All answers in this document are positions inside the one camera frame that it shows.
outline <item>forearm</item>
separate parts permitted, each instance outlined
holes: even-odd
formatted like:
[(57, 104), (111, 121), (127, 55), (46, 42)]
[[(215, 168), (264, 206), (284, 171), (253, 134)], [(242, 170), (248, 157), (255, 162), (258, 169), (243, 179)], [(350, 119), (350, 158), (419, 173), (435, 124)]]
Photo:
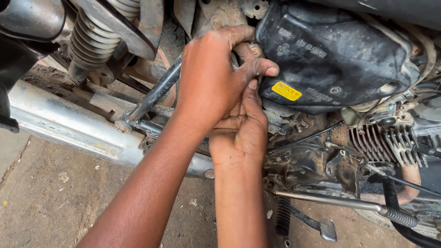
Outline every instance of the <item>forearm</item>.
[(242, 164), (214, 170), (218, 247), (268, 247), (261, 170)]
[(159, 247), (187, 167), (206, 132), (178, 115), (78, 247)]

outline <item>human hand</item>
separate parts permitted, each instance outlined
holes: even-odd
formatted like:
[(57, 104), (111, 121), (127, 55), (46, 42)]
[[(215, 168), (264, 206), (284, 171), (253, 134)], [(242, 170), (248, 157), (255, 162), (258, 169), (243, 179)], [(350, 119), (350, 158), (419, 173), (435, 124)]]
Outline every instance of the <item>human hand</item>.
[(268, 119), (257, 94), (257, 80), (243, 90), (241, 100), (229, 116), (220, 120), (209, 134), (209, 149), (217, 168), (230, 166), (260, 169), (268, 142)]
[[(248, 25), (212, 30), (185, 46), (175, 114), (206, 135), (239, 101), (247, 83), (257, 75), (276, 76), (276, 63), (255, 58), (244, 41), (254, 39)], [(235, 68), (231, 50), (245, 59)]]

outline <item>concrete floor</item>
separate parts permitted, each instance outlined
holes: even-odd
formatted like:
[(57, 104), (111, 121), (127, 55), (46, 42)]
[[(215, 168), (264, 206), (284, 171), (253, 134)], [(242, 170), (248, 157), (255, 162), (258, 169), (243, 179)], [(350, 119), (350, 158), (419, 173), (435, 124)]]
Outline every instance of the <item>concrete floor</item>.
[[(0, 130), (0, 246), (74, 247), (112, 200), (131, 170), (46, 142), (26, 133)], [(272, 199), (268, 210), (276, 212)], [(338, 242), (292, 219), (296, 248), (412, 248), (398, 233), (350, 209), (293, 202), (315, 219), (335, 223)], [(273, 222), (275, 214), (268, 220)], [(216, 247), (214, 181), (186, 178), (163, 237), (164, 248)], [(280, 237), (272, 247), (283, 247)]]

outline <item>motorcycle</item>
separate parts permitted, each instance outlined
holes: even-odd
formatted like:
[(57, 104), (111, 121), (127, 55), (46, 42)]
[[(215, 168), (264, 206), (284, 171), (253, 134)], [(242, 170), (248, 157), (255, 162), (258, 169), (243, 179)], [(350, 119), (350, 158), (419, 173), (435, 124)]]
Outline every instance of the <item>motorcycle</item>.
[[(258, 79), (275, 232), (287, 237), (294, 215), (337, 241), (330, 220), (292, 198), (354, 208), (441, 247), (439, 10), (436, 0), (3, 1), (0, 127), (134, 168), (173, 114), (184, 46), (212, 29), (255, 26), (251, 50), (280, 66)], [(27, 80), (36, 63), (61, 76)], [(186, 176), (215, 178), (208, 138)]]

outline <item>rear shock absorber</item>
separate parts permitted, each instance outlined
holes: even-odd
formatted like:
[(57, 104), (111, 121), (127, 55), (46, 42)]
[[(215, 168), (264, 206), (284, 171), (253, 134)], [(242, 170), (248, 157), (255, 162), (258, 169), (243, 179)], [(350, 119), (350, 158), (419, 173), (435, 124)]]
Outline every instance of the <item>rear shock absorber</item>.
[(277, 216), (274, 230), (277, 234), (287, 237), (291, 223), (291, 200), (288, 197), (277, 198)]
[[(129, 21), (138, 17), (140, 0), (108, 0)], [(83, 81), (92, 70), (102, 67), (121, 42), (120, 36), (90, 13), (80, 9), (67, 52), (71, 58), (69, 75)]]

